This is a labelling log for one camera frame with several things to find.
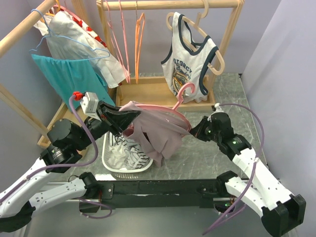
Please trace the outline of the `mauve tank top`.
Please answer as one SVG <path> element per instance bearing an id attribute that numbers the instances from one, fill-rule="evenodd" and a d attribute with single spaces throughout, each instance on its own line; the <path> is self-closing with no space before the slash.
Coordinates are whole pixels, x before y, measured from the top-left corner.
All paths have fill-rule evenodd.
<path id="1" fill-rule="evenodd" d="M 181 147 L 182 138 L 190 135 L 186 123 L 172 115 L 155 110 L 144 110 L 130 101 L 120 111 L 140 111 L 132 127 L 123 132 L 127 139 L 140 144 L 143 152 L 161 167 L 163 159 L 169 159 Z"/>

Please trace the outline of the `orange plastic hanger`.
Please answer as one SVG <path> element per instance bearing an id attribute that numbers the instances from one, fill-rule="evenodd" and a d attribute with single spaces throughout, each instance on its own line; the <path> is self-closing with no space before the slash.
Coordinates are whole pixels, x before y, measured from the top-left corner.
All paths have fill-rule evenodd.
<path id="1" fill-rule="evenodd" d="M 135 81 L 139 83 L 139 64 L 143 42 L 143 34 L 145 28 L 145 13 L 138 16 L 138 1 L 135 1 L 136 11 L 136 25 L 135 25 L 135 48 L 134 48 L 134 61 L 135 61 Z"/>

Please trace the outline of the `thin pink wire hanger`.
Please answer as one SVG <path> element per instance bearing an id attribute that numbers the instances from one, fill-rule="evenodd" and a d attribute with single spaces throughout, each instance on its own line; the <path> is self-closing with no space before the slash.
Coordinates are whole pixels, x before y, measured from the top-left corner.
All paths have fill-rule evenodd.
<path id="1" fill-rule="evenodd" d="M 104 2 L 106 4 L 107 10 L 108 10 L 109 19 L 107 20 L 107 24 L 108 24 L 109 28 L 111 29 L 111 33 L 110 33 L 111 43 L 113 44 L 113 47 L 114 47 L 115 52 L 116 52 L 116 55 L 118 57 L 118 61 L 119 61 L 120 65 L 121 65 L 121 67 L 122 67 L 122 70 L 123 70 L 124 75 L 125 75 L 125 80 L 126 80 L 126 78 L 127 78 L 127 68 L 125 67 L 124 59 L 123 59 L 121 50 L 119 48 L 119 44 L 118 44 L 118 41 L 117 41 L 117 38 L 116 38 L 116 35 L 115 35 L 115 31 L 114 31 L 114 28 L 113 28 L 112 19 L 111 19 L 111 12 L 110 12 L 110 6 L 109 6 L 107 0 L 105 0 Z"/>

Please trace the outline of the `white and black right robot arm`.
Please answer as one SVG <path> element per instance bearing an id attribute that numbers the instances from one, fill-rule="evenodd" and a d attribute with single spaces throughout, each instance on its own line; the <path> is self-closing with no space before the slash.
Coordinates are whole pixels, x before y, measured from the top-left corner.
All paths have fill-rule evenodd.
<path id="1" fill-rule="evenodd" d="M 219 175 L 216 191 L 220 196 L 232 195 L 240 199 L 256 212 L 273 237 L 280 237 L 303 223 L 305 199 L 294 195 L 268 170 L 250 143 L 234 132 L 227 113 L 204 116 L 190 133 L 199 140 L 215 142 L 249 179 L 245 183 L 232 171 Z"/>

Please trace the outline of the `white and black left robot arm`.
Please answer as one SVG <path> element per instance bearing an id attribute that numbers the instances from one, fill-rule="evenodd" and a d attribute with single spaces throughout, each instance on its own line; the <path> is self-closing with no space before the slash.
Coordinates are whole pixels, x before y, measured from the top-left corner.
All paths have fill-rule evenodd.
<path id="1" fill-rule="evenodd" d="M 101 101 L 96 118 L 80 120 L 80 125 L 69 119 L 55 122 L 47 134 L 50 146 L 24 175 L 0 194 L 1 232 L 14 232 L 26 226 L 36 214 L 69 199 L 96 197 L 100 186 L 90 172 L 49 191 L 41 189 L 71 167 L 83 166 L 78 162 L 82 158 L 80 151 L 89 145 L 96 148 L 96 140 L 107 132 L 121 134 L 140 114 L 140 111 L 120 111 Z"/>

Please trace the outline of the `white navy trimmed tank top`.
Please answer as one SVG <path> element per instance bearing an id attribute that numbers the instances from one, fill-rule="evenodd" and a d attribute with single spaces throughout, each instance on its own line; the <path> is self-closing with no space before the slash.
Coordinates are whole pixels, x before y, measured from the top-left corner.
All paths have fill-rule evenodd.
<path id="1" fill-rule="evenodd" d="M 176 96 L 188 82 L 195 85 L 194 93 L 184 92 L 184 103 L 206 101 L 208 90 L 204 76 L 218 51 L 209 35 L 202 42 L 194 42 L 185 15 L 175 12 L 172 18 L 172 42 L 167 57 L 161 61 L 163 74 L 170 91 Z"/>

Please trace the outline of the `pink hanger on left rack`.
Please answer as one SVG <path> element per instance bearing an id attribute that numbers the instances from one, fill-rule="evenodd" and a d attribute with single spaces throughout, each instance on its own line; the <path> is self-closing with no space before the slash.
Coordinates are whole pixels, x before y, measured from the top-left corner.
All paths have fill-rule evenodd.
<path id="1" fill-rule="evenodd" d="M 82 26 L 83 21 L 77 15 L 75 15 L 73 12 L 68 10 L 66 7 L 60 6 L 59 11 L 63 12 L 67 16 L 67 18 L 69 18 L 70 20 L 77 23 L 80 27 Z"/>

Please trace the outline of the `orange hanger on left rack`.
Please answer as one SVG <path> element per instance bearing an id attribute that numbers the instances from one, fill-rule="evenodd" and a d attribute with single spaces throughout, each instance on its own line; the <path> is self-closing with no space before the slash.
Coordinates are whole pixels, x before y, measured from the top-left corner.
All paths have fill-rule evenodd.
<path id="1" fill-rule="evenodd" d="M 56 13 L 61 10 L 61 4 L 59 0 L 55 0 L 55 5 L 45 15 L 54 17 Z"/>

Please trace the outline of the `wooden back clothes rack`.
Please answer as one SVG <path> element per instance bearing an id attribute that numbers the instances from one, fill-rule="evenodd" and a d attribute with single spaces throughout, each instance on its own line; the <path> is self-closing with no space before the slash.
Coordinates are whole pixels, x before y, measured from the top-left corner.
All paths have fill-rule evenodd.
<path id="1" fill-rule="evenodd" d="M 215 102 L 213 84 L 225 69 L 223 56 L 237 24 L 244 5 L 242 0 L 154 0 L 96 2 L 99 13 L 111 10 L 156 10 L 204 8 L 203 13 L 192 21 L 178 12 L 170 12 L 166 19 L 167 28 L 172 32 L 172 42 L 166 58 L 161 62 L 162 77 L 135 76 L 117 89 L 116 103 L 119 106 L 129 101 L 143 104 L 155 104 L 170 108 L 183 95 L 185 100 L 180 105 L 184 112 L 205 111 Z M 201 18 L 207 16 L 210 8 L 231 8 L 220 46 L 200 26 Z"/>

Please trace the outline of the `wooden clothes rack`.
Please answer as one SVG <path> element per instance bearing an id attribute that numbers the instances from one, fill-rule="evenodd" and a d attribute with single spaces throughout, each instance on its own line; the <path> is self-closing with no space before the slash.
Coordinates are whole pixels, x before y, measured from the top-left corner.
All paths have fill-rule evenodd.
<path id="1" fill-rule="evenodd" d="M 116 103 L 119 106 L 129 101 L 143 104 L 155 104 L 170 108 L 183 95 L 185 100 L 180 105 L 184 112 L 205 111 L 215 102 L 213 84 L 225 69 L 223 56 L 237 24 L 244 5 L 242 0 L 154 0 L 96 2 L 99 13 L 111 10 L 156 10 L 204 8 L 203 13 L 192 21 L 178 12 L 170 12 L 166 19 L 167 28 L 172 32 L 172 42 L 166 58 L 161 62 L 162 77 L 135 76 L 117 89 Z M 220 46 L 200 26 L 201 18 L 207 16 L 210 8 L 231 8 Z"/>
<path id="2" fill-rule="evenodd" d="M 2 0 L 0 2 L 0 37 L 16 27 L 39 0 Z M 31 55 L 41 40 L 41 33 L 31 28 L 1 59 L 0 82 L 40 122 L 47 125 L 61 98 L 50 86 Z M 37 151 L 40 133 L 4 101 L 0 103 L 0 150 L 3 153 Z"/>

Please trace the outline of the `teal garment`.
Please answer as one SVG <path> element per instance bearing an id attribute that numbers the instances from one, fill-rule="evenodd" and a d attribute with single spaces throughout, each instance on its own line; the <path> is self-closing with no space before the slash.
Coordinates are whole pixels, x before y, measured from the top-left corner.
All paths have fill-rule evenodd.
<path id="1" fill-rule="evenodd" d="M 62 60 L 36 54 L 32 59 L 68 109 L 71 108 L 69 98 L 76 91 L 94 92 L 99 100 L 115 105 L 108 95 L 106 82 L 88 60 Z"/>

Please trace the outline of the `wooden left clothes rack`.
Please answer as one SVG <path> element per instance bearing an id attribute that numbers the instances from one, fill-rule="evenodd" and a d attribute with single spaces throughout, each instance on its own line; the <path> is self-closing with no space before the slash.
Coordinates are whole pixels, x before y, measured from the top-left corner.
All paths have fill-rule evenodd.
<path id="1" fill-rule="evenodd" d="M 16 27 L 39 0 L 2 0 L 0 2 L 0 37 Z M 50 86 L 31 55 L 41 40 L 41 33 L 31 28 L 1 59 L 0 82 L 40 122 L 47 125 L 61 98 Z M 4 101 L 0 103 L 0 150 L 3 153 L 37 151 L 40 133 Z"/>

